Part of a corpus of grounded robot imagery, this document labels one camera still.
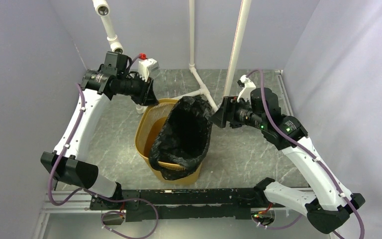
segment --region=white pipe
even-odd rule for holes
[[[250,12],[251,0],[242,0],[239,10],[238,23],[236,25],[235,39],[233,41],[231,58],[229,61],[228,73],[223,96],[229,96],[235,75],[236,63],[238,63],[239,51],[241,50],[242,38],[244,37],[245,26],[247,25],[248,14]]]
[[[112,51],[124,51],[121,43],[118,40],[118,36],[115,34],[113,29],[112,21],[110,20],[110,8],[106,0],[93,0],[93,6],[95,7],[96,13],[100,16],[103,23],[103,27],[107,34],[107,41],[109,42]]]
[[[190,0],[190,69],[195,66],[194,62],[195,41],[195,1]]]
[[[189,93],[186,93],[186,94],[181,95],[181,96],[174,97],[173,99],[179,100],[180,98],[182,98],[184,96],[199,96],[199,95],[202,95],[201,90],[196,90],[196,91],[189,92]]]
[[[147,109],[147,106],[135,105],[135,109],[137,110],[137,113],[144,114],[144,112]]]
[[[207,98],[207,100],[210,103],[211,107],[216,112],[219,108],[217,107],[216,103],[214,102],[213,98],[211,97],[210,91],[208,91],[207,86],[205,86],[203,80],[198,75],[197,70],[195,69],[195,67],[191,67],[190,71],[194,75],[194,77],[197,80],[198,84],[200,85],[201,94],[204,95]]]

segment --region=gray tabletop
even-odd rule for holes
[[[288,225],[298,215],[290,212],[286,217],[284,211],[275,212],[276,219],[272,227]],[[121,237],[101,229],[100,214],[51,214],[44,239],[120,239]],[[154,220],[126,223],[111,226],[129,237],[142,237],[151,231]],[[258,228],[251,220],[234,218],[200,218],[200,219],[163,219],[159,221],[156,231],[148,239],[329,239],[330,236],[317,231],[302,217],[298,223],[286,230],[265,230]]]
[[[238,95],[236,80],[249,70],[237,70],[231,94]],[[227,70],[198,70],[215,102],[221,102]],[[274,71],[265,71],[266,87],[279,96],[285,111],[280,85]],[[252,80],[260,84],[259,75]],[[172,98],[198,90],[199,86],[189,70],[161,70],[155,76],[154,91],[158,99]],[[210,148],[203,161],[199,179],[191,185],[173,185],[159,181],[137,153],[134,138],[142,115],[126,96],[115,96],[104,109],[90,143],[89,158],[110,180],[122,184],[123,189],[229,188],[254,187],[265,177],[271,177],[289,187],[308,184],[289,159],[266,142],[260,131],[243,126],[237,129],[213,125]],[[57,190],[76,187],[59,183]]]

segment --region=plastic bag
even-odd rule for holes
[[[210,104],[196,97],[182,97],[172,108],[149,154],[151,167],[166,180],[177,180],[194,173],[210,146],[212,123]],[[175,171],[159,162],[174,163],[185,168]]]

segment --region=yellow trash can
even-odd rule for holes
[[[135,134],[135,148],[160,181],[172,184],[188,185],[197,181],[202,164],[200,164],[198,169],[193,174],[171,181],[164,179],[162,173],[154,170],[149,163],[149,153],[154,140],[160,130],[162,130],[166,118],[177,101],[178,100],[174,99],[160,99],[158,105],[148,107],[146,109],[143,117],[141,118],[137,133]],[[170,170],[185,171],[185,168],[174,163],[159,162],[159,165]]]

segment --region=white wall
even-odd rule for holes
[[[382,0],[321,0],[285,67],[293,111],[382,238]],[[340,231],[358,238],[351,218]]]
[[[254,0],[238,68],[283,69],[319,0]],[[92,0],[50,0],[88,68],[110,50]],[[226,69],[238,20],[239,0],[195,1],[198,69]],[[189,63],[188,0],[108,0],[125,54],[145,52],[163,69]]]
[[[31,238],[84,71],[48,1],[0,0],[0,239]]]

